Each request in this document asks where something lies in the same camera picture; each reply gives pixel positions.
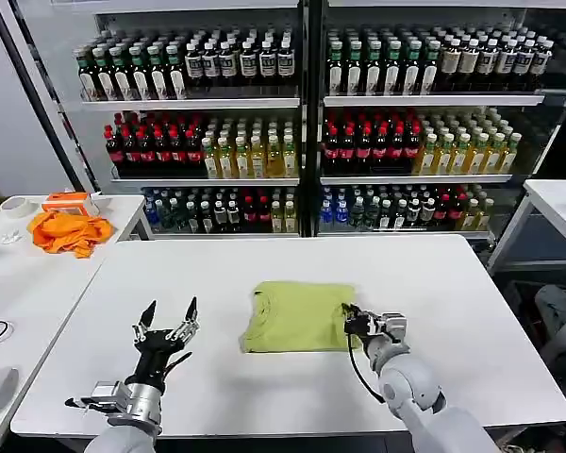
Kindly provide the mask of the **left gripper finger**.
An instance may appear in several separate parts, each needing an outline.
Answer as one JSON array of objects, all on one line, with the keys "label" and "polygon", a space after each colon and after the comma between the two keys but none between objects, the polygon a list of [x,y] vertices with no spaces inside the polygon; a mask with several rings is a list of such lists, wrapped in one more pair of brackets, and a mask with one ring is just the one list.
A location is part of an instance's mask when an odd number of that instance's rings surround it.
[{"label": "left gripper finger", "polygon": [[166,339],[171,342],[188,342],[199,328],[197,315],[197,297],[194,296],[188,306],[184,320],[166,335]]},{"label": "left gripper finger", "polygon": [[155,316],[156,307],[157,301],[153,300],[150,305],[141,313],[140,320],[132,326],[135,343],[141,343],[145,341],[146,334],[149,332],[149,328],[151,327]]}]

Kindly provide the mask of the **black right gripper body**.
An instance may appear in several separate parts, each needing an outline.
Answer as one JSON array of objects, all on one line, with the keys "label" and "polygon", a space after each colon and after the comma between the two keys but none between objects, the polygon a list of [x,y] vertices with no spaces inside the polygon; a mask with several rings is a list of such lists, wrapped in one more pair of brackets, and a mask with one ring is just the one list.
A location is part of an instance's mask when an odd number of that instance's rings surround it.
[{"label": "black right gripper body", "polygon": [[379,336],[384,333],[384,318],[368,310],[356,316],[356,335],[359,338]]}]

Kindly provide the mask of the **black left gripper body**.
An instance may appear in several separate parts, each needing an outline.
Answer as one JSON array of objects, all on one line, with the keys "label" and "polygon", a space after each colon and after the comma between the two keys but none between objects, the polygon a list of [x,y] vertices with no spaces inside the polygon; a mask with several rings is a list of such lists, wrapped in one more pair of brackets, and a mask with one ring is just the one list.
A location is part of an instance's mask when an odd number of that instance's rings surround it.
[{"label": "black left gripper body", "polygon": [[168,364],[169,359],[186,345],[182,339],[173,340],[171,332],[171,329],[148,331],[144,340],[136,343],[141,355],[134,370],[135,383],[165,390],[165,378],[175,368]]}]

